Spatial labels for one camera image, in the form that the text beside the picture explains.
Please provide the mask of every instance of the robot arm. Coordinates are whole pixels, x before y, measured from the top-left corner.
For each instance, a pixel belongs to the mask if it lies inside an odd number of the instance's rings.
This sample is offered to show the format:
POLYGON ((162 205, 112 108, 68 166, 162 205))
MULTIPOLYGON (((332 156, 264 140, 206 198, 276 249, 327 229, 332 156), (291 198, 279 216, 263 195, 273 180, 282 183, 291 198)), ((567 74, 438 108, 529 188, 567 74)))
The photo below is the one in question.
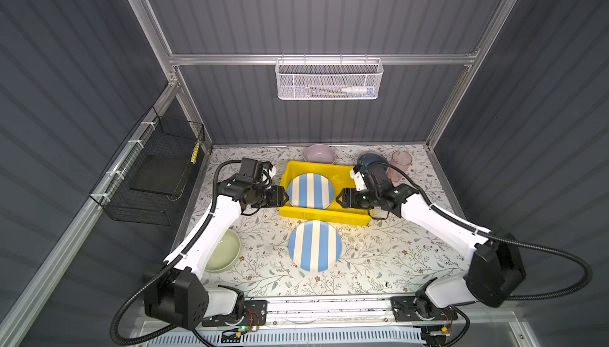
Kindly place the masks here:
MULTIPOLYGON (((480 301, 498 307, 525 278, 517 247, 477 234, 479 231, 491 233, 490 229, 476 226, 433 203, 429 205, 424 194, 414 187, 407 184, 393 187, 379 164, 368 168, 356 166, 351 176, 357 188, 346 188, 336 198, 344 208, 370 210, 380 207, 408 219, 452 246, 469 263, 468 272, 431 279, 417 291, 415 305, 423 319, 433 318, 440 309, 452 304, 480 301), (470 232, 441 213, 477 230, 470 232)), ((514 238, 506 232, 496 234, 514 238)))
POLYGON ((165 257, 164 264, 153 264, 144 273, 144 282, 148 282, 166 264, 181 256, 165 279, 157 280, 144 292, 146 315, 188 330, 215 315, 241 318, 243 292, 230 287, 203 287, 203 272, 226 230, 247 205, 253 208, 285 205, 288 199, 285 189, 272 186, 274 175, 275 169, 269 162, 243 158, 239 173, 218 184, 216 208, 207 224, 211 204, 184 241, 165 257), (190 250, 183 254, 198 234, 190 250))

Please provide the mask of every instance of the yellow plastic tray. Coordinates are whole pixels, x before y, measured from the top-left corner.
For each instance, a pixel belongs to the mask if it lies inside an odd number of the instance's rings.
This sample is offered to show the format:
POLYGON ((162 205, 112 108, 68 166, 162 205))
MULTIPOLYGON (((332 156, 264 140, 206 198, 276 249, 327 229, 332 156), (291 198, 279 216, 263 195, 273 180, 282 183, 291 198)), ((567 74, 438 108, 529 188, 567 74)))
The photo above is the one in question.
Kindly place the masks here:
POLYGON ((345 187, 354 187, 355 182, 349 176, 353 166, 329 165, 324 163, 299 162, 291 160, 287 163, 285 173, 281 177, 281 185, 287 191, 290 182, 299 175, 315 173, 325 176, 334 186, 334 198, 326 209, 292 207, 288 202, 279 208, 279 214, 285 217, 295 217, 304 220, 321 220, 329 223, 341 223, 365 226, 370 221, 370 216, 363 209, 344 209, 336 203, 336 196, 345 187))

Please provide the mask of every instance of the metal bracket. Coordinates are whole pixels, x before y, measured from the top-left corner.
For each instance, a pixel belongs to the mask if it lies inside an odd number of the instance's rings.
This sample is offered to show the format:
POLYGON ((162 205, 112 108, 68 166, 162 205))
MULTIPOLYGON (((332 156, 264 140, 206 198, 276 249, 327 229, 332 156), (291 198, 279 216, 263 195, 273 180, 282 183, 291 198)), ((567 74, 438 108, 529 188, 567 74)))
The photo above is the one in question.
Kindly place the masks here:
POLYGON ((267 315, 267 305, 268 302, 264 300, 259 301, 245 301, 245 312, 243 318, 241 318, 237 323, 236 320, 229 319, 226 315, 216 315, 215 317, 207 318, 201 321, 202 327, 223 327, 223 326, 249 326, 250 325, 250 317, 248 311, 251 311, 255 314, 258 314, 258 319, 256 316, 253 316, 253 324, 263 326, 266 323, 266 315, 267 315))
POLYGON ((172 86, 180 85, 180 81, 178 80, 178 77, 175 72, 167 73, 167 80, 168 80, 169 84, 172 86))
POLYGON ((518 347, 540 347, 529 322, 510 322, 518 347))
MULTIPOLYGON (((391 297, 391 309, 396 322, 414 322, 422 320, 416 312, 416 305, 413 300, 414 297, 412 296, 391 297)), ((445 311, 445 313, 451 317, 453 321, 459 319, 459 314, 454 310, 450 310, 449 312, 445 311)), ((439 313, 430 320, 443 321, 446 320, 446 318, 443 313, 439 313)))

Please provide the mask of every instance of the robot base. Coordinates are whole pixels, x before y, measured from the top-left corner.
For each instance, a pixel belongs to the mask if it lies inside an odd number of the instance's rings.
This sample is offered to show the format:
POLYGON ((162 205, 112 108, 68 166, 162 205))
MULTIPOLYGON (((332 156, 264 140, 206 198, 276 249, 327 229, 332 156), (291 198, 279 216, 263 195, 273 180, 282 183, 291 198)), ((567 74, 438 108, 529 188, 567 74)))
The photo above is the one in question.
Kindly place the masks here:
MULTIPOLYGON (((421 320, 428 321, 445 321, 446 317, 442 312, 436 314, 433 318, 423 319, 419 316, 417 312, 417 306, 415 305, 415 297, 414 296, 400 296, 400 297, 391 297, 391 307, 393 316, 395 317, 396 322, 414 322, 421 320)), ((446 311, 444 310, 446 315, 453 320, 457 320, 459 318, 459 314, 455 310, 446 311)))
POLYGON ((260 323, 258 323, 258 319, 255 315, 253 315, 253 323, 252 325, 263 326, 266 323, 266 312, 267 312, 267 301, 245 301, 246 309, 244 311, 243 318, 237 320, 232 318, 229 315, 216 315, 214 317, 206 318, 201 321, 202 327, 221 327, 221 326, 249 326, 250 325, 250 314, 248 311, 258 314, 258 318, 260 319, 260 323))

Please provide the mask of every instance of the green bowl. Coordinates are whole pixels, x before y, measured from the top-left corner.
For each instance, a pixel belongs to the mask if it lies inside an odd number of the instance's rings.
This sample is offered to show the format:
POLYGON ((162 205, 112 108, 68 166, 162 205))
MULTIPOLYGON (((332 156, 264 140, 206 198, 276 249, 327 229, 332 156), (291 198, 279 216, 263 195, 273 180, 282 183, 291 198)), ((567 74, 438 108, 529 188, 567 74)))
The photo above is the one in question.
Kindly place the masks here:
POLYGON ((216 249, 211 254, 205 271, 209 273, 220 273, 229 270, 241 252, 241 240, 237 232, 227 229, 224 236, 220 239, 216 249))

